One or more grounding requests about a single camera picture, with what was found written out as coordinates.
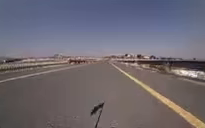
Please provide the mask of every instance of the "guardrail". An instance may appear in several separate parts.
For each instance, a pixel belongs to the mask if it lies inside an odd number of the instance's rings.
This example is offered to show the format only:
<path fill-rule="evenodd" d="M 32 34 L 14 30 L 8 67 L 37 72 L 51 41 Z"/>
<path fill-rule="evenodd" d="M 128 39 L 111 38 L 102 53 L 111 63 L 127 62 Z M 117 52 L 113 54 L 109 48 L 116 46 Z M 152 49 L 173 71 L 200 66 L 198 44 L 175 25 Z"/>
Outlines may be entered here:
<path fill-rule="evenodd" d="M 42 67 L 42 66 L 49 66 L 49 65 L 67 64 L 67 63 L 68 61 L 1 64 L 0 72 L 8 71 L 8 70 Z"/>

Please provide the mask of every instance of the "roadside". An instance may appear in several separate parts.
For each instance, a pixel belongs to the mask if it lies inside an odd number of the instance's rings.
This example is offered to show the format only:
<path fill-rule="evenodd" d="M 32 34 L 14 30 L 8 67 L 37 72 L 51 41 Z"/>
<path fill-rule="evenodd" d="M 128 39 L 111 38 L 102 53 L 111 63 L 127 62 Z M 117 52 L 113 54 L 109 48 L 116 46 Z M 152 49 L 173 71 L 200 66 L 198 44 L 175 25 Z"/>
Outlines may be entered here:
<path fill-rule="evenodd" d="M 71 64 L 53 65 L 53 66 L 50 65 L 50 66 L 45 66 L 45 67 L 38 67 L 38 68 L 35 67 L 35 68 L 28 68 L 28 69 L 23 69 L 23 70 L 3 72 L 3 73 L 0 73 L 0 80 L 33 74 L 33 73 L 38 73 L 38 72 L 44 72 L 48 70 L 60 69 L 60 68 L 65 68 L 65 67 L 70 67 L 70 66 L 73 66 L 73 65 Z"/>
<path fill-rule="evenodd" d="M 205 122 L 205 86 L 182 81 L 168 74 L 137 70 L 119 63 L 115 65 Z"/>

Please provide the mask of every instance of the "white line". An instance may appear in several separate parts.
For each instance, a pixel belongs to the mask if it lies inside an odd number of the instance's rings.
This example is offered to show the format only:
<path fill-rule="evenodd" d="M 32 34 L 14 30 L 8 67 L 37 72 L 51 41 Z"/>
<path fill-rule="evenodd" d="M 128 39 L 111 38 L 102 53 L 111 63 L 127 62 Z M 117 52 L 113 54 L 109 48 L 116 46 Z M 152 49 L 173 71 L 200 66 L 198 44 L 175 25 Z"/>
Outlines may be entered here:
<path fill-rule="evenodd" d="M 193 84 L 197 84 L 197 85 L 202 85 L 202 86 L 205 86 L 205 83 L 204 82 L 198 82 L 198 81 L 194 81 L 194 80 L 189 80 L 187 78 L 178 78 L 179 80 L 183 80 L 183 81 L 187 81 L 187 82 L 191 82 Z"/>
<path fill-rule="evenodd" d="M 65 67 L 65 68 L 60 68 L 60 69 L 54 69 L 54 70 L 49 70 L 49 71 L 44 71 L 44 72 L 39 72 L 39 73 L 34 73 L 34 74 L 28 74 L 28 75 L 13 77 L 13 78 L 8 78 L 8 79 L 5 79 L 5 80 L 0 80 L 0 83 L 5 83 L 5 82 L 8 82 L 8 81 L 18 80 L 18 79 L 23 79 L 23 78 L 33 77 L 33 76 L 39 76 L 39 75 L 43 75 L 43 74 L 58 72 L 58 71 L 62 71 L 62 70 L 72 69 L 72 68 L 78 68 L 78 67 L 82 67 L 82 66 L 85 66 L 85 65 L 86 64 L 72 66 L 72 67 Z"/>

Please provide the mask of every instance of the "lane marking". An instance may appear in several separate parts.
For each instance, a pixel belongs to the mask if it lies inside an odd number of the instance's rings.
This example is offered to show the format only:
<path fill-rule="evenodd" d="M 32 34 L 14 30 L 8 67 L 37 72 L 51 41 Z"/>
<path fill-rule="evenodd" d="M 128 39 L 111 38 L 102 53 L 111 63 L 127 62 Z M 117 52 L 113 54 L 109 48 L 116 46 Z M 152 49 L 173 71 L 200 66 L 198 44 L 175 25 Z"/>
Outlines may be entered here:
<path fill-rule="evenodd" d="M 117 67 L 114 64 L 111 64 L 113 67 L 115 67 L 117 70 L 119 70 L 121 73 L 123 73 L 125 76 L 127 76 L 128 78 L 130 78 L 131 80 L 133 80 L 135 83 L 137 83 L 138 85 L 140 85 L 143 89 L 145 89 L 147 92 L 149 92 L 152 96 L 154 96 L 155 98 L 157 98 L 159 101 L 161 101 L 162 103 L 164 103 L 165 105 L 167 105 L 169 108 L 171 108 L 173 111 L 175 111 L 177 114 L 179 114 L 181 117 L 183 117 L 188 123 L 190 123 L 191 125 L 193 125 L 196 128 L 205 128 L 205 123 L 202 122 L 201 120 L 199 120 L 197 117 L 195 117 L 194 115 L 192 115 L 190 112 L 184 110 L 183 108 L 181 108 L 180 106 L 178 106 L 177 104 L 175 104 L 173 101 L 171 101 L 170 99 L 166 98 L 165 96 L 159 94 L 158 92 L 156 92 L 155 90 L 153 90 L 152 88 L 150 88 L 148 85 L 144 84 L 143 82 L 139 81 L 138 79 L 136 79 L 135 77 L 129 75 L 128 73 L 126 73 L 125 71 L 123 71 L 122 69 L 120 69 L 119 67 Z"/>
<path fill-rule="evenodd" d="M 72 68 L 78 68 L 78 67 L 82 67 L 82 66 L 86 66 L 86 65 L 87 64 L 77 65 L 77 66 L 65 67 L 65 68 L 60 68 L 60 69 L 54 69 L 54 70 L 49 70 L 49 71 L 44 71 L 44 72 L 38 72 L 38 73 L 33 73 L 33 74 L 28 74 L 28 75 L 8 78 L 8 79 L 0 80 L 0 83 L 5 83 L 5 82 L 8 82 L 8 81 L 18 80 L 18 79 L 23 79 L 23 78 L 33 77 L 33 76 L 39 76 L 39 75 L 43 75 L 43 74 L 63 71 L 63 70 L 72 69 Z"/>

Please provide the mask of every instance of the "road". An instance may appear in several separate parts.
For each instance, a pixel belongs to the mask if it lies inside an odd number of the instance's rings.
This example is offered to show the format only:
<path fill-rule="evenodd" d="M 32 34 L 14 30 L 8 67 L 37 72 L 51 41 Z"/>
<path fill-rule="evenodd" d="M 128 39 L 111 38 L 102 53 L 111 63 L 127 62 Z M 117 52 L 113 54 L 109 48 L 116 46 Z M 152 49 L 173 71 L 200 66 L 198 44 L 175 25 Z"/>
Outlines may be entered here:
<path fill-rule="evenodd" d="M 205 86 L 116 66 L 205 123 Z M 90 112 L 103 101 L 100 128 L 193 127 L 111 64 L 97 63 L 0 82 L 0 128 L 93 128 L 98 115 Z"/>

